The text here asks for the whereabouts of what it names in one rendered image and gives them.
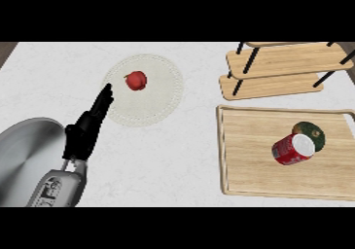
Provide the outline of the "silver round pan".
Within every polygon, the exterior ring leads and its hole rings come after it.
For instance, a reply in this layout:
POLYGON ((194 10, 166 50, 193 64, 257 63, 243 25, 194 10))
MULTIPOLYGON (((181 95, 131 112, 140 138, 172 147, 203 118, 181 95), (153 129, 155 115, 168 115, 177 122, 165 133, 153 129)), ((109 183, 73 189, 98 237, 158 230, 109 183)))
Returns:
POLYGON ((63 165, 66 131, 50 118, 27 119, 0 133, 0 207, 25 207, 36 185, 63 165))

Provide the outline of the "red can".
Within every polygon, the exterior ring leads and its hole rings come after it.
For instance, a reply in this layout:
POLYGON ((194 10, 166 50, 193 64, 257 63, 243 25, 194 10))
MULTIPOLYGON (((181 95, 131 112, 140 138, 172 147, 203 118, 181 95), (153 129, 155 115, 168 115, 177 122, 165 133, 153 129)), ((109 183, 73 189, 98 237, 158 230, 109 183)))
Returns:
POLYGON ((316 154, 316 144, 311 138, 301 133, 289 134, 273 146, 273 155, 277 162, 292 165, 308 160, 316 154))

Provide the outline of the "wooden tray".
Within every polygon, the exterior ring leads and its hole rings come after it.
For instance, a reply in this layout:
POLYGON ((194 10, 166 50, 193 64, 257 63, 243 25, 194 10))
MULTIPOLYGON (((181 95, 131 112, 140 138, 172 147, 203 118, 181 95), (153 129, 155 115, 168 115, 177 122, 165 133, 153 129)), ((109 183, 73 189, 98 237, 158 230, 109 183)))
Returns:
POLYGON ((218 107, 227 195, 355 200, 355 112, 218 107))

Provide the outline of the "white round placemat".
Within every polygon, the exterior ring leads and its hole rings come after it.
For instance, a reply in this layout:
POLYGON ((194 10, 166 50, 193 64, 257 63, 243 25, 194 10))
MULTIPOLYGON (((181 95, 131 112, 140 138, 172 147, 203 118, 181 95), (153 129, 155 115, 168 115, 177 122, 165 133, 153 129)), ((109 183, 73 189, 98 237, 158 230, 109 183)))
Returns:
POLYGON ((149 126, 175 111, 183 97, 183 75, 175 64, 160 55, 143 53, 125 58, 110 69, 103 85, 113 85, 115 102, 109 117, 125 126, 149 126), (141 71, 146 88, 132 90, 128 75, 141 71))

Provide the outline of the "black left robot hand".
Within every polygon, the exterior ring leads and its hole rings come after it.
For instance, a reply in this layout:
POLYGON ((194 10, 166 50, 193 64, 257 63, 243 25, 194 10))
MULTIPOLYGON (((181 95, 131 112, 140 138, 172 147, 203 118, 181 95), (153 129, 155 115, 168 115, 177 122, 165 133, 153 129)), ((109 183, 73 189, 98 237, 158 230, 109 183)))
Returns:
POLYGON ((112 84, 106 85, 91 109, 82 113, 76 123, 69 124, 66 127, 67 144, 63 154, 64 160, 88 160, 93 154, 100 128, 115 101, 112 87, 112 84))

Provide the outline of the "red bell pepper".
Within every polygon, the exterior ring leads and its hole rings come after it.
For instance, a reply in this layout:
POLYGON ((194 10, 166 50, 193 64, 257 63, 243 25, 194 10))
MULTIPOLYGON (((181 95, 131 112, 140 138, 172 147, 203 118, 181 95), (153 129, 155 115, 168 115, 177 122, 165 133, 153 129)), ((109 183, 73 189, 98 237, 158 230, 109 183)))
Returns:
POLYGON ((146 89, 147 76, 141 71, 134 71, 127 75, 127 84, 132 90, 146 89))

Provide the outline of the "dark green squash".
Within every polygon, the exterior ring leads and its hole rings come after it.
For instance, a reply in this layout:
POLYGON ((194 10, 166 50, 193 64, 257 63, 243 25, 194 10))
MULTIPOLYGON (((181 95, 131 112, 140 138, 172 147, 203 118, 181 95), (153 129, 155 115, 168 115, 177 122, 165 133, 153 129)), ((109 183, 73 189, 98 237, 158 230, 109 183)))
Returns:
POLYGON ((311 140, 316 144, 316 151, 317 152, 320 152, 325 149, 326 134, 325 134, 325 131, 322 130, 322 128, 316 124, 313 124, 310 122, 299 122, 292 128, 292 132, 305 134, 311 138, 311 140))

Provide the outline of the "wooden tiered shelf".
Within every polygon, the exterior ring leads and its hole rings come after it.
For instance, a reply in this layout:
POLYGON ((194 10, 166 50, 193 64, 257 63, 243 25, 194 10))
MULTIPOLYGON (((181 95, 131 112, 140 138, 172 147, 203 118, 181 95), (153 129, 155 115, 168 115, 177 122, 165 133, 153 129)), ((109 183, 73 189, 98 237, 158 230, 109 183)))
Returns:
POLYGON ((354 67, 355 50, 335 42, 242 42, 227 53, 228 73, 221 77, 226 100, 280 96, 325 89, 336 71, 354 67))

